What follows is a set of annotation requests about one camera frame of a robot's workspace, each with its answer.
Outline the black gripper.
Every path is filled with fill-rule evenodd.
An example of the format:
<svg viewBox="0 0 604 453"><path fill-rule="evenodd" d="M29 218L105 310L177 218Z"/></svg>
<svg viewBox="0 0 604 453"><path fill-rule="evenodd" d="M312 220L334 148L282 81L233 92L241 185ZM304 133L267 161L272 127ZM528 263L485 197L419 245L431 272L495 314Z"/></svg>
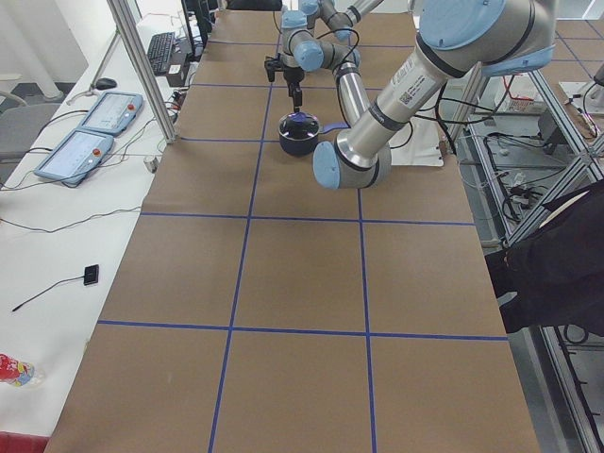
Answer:
<svg viewBox="0 0 604 453"><path fill-rule="evenodd" d="M288 85L293 109L300 111L303 105L303 93L300 88L300 82L303 80L303 69L300 67L286 67L284 70L284 79Z"/></svg>

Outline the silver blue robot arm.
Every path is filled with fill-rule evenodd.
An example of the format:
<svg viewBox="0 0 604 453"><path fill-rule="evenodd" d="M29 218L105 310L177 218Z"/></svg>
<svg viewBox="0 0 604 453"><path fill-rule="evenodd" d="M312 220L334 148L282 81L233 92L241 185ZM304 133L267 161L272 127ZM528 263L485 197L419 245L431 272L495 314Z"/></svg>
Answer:
<svg viewBox="0 0 604 453"><path fill-rule="evenodd" d="M300 1L299 9L284 10L280 19L281 52L277 56L278 69L283 73L292 98L294 112L302 107L300 83L306 73L319 69L333 70L343 62L358 62L355 52L339 43L325 42L314 35L315 23L321 20L328 35L345 42L353 27L361 19L357 7L338 11L333 1Z"/></svg>
<svg viewBox="0 0 604 453"><path fill-rule="evenodd" d="M427 1L413 52L372 104L333 142L319 143L313 172L327 189L364 189L390 172L390 139L452 78L545 67L554 52L555 1Z"/></svg>

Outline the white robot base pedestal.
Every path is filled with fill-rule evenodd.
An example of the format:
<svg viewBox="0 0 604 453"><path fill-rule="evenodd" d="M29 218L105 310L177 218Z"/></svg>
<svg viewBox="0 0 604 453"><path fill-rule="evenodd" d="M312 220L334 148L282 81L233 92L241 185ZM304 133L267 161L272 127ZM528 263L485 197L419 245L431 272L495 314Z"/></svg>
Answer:
<svg viewBox="0 0 604 453"><path fill-rule="evenodd" d="M409 126L405 126L389 140L392 165L443 166L439 141L436 123L412 118Z"/></svg>

